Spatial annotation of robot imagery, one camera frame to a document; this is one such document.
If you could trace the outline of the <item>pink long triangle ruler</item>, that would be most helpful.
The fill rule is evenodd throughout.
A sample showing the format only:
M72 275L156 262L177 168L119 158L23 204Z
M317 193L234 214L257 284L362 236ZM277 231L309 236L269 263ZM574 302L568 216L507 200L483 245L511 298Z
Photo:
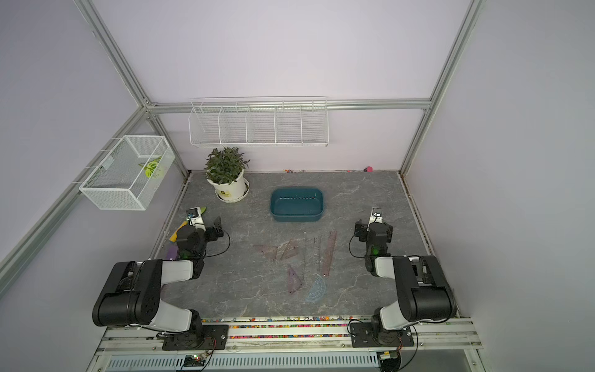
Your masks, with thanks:
M257 253L261 256L270 260L272 262L277 261L277 255L279 254L279 246L270 246L270 245L254 245L253 248Z

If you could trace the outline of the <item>blue protractor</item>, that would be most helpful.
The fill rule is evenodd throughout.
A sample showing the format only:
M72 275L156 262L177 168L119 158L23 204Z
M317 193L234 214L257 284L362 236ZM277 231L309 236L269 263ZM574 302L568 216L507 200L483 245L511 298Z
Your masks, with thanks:
M322 300L327 292L326 280L320 275L315 276L313 285L305 296L306 303L316 303Z

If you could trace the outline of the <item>pink small triangle ruler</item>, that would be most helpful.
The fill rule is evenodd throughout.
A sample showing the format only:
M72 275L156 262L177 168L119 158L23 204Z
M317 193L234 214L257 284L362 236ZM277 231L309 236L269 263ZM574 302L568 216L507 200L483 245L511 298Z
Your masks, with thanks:
M297 240L291 239L280 248L279 260L289 260L300 253L300 246Z

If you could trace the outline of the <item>clear straight ruler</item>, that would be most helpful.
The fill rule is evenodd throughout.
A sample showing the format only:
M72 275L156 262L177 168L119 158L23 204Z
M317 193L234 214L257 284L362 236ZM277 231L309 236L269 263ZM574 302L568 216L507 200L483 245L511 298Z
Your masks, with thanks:
M307 266L308 266L308 233L303 232L302 248L302 285L307 283Z

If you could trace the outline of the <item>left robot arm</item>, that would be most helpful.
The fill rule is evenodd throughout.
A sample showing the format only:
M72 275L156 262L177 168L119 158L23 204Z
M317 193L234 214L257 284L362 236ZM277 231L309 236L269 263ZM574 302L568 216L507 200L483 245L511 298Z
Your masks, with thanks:
M116 263L92 310L94 324L143 326L162 333L194 333L201 337L204 331L198 311L165 302L161 289L199 278L205 266L207 243L224 234L220 218L208 227L189 223L177 232L177 259Z

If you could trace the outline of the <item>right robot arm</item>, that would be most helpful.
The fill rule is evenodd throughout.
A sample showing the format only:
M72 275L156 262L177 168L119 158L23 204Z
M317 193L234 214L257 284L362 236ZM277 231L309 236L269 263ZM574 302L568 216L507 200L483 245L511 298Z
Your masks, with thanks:
M442 266L432 255L398 256L388 252L394 228L374 215L355 223L353 237L366 244L366 270L374 277L392 279L397 300L378 308L372 325L376 333L406 330L420 322L446 322L456 314L456 301Z

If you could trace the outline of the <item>teal plastic storage box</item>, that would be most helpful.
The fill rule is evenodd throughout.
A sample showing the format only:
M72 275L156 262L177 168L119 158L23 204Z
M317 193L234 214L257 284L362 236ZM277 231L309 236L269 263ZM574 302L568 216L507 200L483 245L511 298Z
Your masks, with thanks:
M270 212L278 222L316 222L322 218L324 209L324 195L318 188L278 188L271 194Z

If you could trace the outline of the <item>green yellow toy shovel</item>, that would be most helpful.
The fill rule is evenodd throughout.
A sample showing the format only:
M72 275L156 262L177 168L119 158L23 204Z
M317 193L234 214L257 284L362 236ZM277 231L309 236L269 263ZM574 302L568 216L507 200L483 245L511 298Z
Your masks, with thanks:
M205 213L205 211L207 210L207 208L206 208L206 207L199 207L198 209L200 210L200 214L201 214L201 215L202 215L202 214L204 214L204 213ZM181 225L180 225L180 226L178 226L178 228L175 230L175 232L174 232L174 233L173 233L173 234L170 236L170 238L169 238L169 241L170 241L171 243L176 243L176 242L177 242L177 239L178 239L178 231L179 231L179 230L180 230L182 227L184 227L184 226L187 226L188 224L189 224L189 220L188 220L188 219L184 220L184 222L183 222L183 223L181 223Z

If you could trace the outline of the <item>purple pink toy spatula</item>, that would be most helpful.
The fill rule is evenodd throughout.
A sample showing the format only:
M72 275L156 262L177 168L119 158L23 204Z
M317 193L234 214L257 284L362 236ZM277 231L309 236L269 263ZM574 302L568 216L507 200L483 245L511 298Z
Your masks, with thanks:
M176 244L172 244L169 246L169 248L167 249L167 254L165 259L166 260L178 260L180 258L179 256L179 250Z

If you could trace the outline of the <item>potted green plant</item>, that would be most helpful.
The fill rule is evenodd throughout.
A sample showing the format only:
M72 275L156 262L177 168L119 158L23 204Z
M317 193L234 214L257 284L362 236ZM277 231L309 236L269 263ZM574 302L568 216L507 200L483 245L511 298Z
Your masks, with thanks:
M216 196L223 202L239 202L248 192L245 170L249 160L243 158L238 147L215 148L207 157L205 174L214 187Z

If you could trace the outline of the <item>green toy in basket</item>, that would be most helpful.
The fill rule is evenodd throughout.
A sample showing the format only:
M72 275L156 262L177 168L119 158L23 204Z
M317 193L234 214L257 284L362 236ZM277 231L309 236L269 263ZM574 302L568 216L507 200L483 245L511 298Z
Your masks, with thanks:
M139 164L147 179L160 179L165 175L164 170L161 167L161 160L162 157L157 157L145 164Z

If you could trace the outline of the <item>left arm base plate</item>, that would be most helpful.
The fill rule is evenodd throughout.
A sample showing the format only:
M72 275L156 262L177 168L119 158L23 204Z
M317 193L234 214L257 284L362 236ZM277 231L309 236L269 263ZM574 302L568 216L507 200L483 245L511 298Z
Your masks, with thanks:
M162 350L224 350L228 340L228 333L228 325L203 325L199 332L190 330L186 333L165 336Z

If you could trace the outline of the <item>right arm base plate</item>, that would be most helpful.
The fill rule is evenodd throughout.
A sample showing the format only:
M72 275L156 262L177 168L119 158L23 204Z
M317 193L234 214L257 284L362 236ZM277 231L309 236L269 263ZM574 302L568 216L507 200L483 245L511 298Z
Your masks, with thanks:
M375 323L356 321L356 319L349 321L346 329L354 348L389 347L401 349L415 345L412 334L407 330L385 330Z

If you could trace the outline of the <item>aluminium rail front frame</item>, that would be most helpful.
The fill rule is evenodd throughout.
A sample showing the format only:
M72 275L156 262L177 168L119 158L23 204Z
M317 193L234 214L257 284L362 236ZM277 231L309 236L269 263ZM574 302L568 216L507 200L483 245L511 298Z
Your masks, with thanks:
M474 323L455 318L421 322L382 343L368 316L207 319L203 347L164 350L164 339L145 329L109 329L89 371L370 370L490 371Z

